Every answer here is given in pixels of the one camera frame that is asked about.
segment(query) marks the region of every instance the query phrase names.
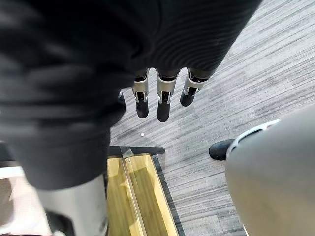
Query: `wooden step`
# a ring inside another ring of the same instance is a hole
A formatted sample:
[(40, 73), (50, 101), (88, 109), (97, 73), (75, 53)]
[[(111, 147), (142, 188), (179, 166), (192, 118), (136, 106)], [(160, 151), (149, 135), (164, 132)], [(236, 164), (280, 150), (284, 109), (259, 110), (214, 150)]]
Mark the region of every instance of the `wooden step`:
[(109, 236), (177, 236), (150, 155), (107, 160)]

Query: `gray carpet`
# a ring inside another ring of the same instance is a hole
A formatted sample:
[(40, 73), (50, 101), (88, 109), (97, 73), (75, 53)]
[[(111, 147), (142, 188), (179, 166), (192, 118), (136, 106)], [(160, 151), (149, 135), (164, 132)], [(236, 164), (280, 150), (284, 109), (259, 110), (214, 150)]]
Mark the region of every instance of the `gray carpet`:
[(187, 108), (179, 102), (186, 72), (182, 69), (177, 80), (166, 123), (156, 118), (154, 70), (146, 119), (137, 117), (131, 89), (125, 89), (127, 112), (112, 128), (111, 144), (166, 149), (158, 157), (159, 172), (181, 235), (245, 236), (226, 187), (224, 162), (210, 159), (208, 148), (314, 103), (315, 2), (265, 0)]

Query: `robotic finger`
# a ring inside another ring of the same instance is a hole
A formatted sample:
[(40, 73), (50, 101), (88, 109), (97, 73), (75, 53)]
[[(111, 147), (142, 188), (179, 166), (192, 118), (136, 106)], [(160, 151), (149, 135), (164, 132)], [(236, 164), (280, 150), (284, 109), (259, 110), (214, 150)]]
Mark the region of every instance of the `robotic finger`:
[(214, 71), (198, 70), (188, 68), (184, 89), (181, 95), (181, 104), (188, 107), (201, 90), (202, 86), (209, 80)]
[(176, 79), (180, 71), (181, 69), (157, 69), (157, 119), (160, 122), (166, 122), (168, 120), (171, 99), (174, 94)]
[(136, 78), (132, 87), (133, 96), (136, 100), (137, 114), (145, 118), (149, 114), (148, 106), (148, 74), (150, 69), (143, 69), (135, 72)]

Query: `black shoe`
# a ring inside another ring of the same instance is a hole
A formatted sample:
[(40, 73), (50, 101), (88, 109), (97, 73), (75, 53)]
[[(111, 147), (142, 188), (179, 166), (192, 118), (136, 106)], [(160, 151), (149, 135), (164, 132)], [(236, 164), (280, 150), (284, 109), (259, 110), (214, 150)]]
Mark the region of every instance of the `black shoe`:
[(212, 159), (223, 161), (226, 159), (226, 151), (228, 147), (232, 144), (234, 139), (228, 139), (224, 141), (212, 144), (209, 148), (209, 155)]

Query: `wooden board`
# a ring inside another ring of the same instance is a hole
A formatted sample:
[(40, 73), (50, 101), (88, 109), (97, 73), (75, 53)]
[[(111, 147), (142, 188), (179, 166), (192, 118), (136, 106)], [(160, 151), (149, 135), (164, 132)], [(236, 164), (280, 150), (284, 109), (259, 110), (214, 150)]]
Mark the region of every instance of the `wooden board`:
[(178, 235), (149, 155), (107, 161), (109, 236)]

